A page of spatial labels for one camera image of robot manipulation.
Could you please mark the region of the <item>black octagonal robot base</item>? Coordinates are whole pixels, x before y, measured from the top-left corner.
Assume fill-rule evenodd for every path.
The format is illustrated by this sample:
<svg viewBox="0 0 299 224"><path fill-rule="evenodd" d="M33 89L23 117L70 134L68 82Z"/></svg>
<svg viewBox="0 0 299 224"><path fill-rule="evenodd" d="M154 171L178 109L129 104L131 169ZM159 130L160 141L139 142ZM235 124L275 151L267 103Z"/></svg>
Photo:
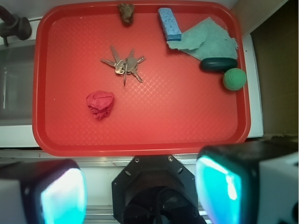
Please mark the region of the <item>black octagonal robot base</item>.
<svg viewBox="0 0 299 224"><path fill-rule="evenodd" d="M204 224L195 176L171 155L136 156L112 181L121 224Z"/></svg>

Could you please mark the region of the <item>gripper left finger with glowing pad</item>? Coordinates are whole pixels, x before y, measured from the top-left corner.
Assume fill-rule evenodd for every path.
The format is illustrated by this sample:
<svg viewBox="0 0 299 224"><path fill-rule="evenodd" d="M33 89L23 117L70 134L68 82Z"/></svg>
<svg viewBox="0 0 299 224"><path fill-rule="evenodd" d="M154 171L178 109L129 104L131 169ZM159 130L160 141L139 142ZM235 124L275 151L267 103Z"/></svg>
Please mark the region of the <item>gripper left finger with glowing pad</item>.
<svg viewBox="0 0 299 224"><path fill-rule="evenodd" d="M2 224L82 224L86 207L85 175L71 159L0 166Z"/></svg>

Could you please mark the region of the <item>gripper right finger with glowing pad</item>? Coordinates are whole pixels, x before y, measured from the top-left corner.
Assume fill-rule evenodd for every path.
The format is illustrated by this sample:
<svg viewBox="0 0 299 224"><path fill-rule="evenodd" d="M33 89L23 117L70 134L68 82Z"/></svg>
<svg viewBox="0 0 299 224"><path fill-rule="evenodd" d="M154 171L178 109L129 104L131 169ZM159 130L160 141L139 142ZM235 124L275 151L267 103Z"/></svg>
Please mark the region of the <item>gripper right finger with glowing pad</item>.
<svg viewBox="0 0 299 224"><path fill-rule="evenodd" d="M195 184L214 224L296 224L299 145L286 140L206 146Z"/></svg>

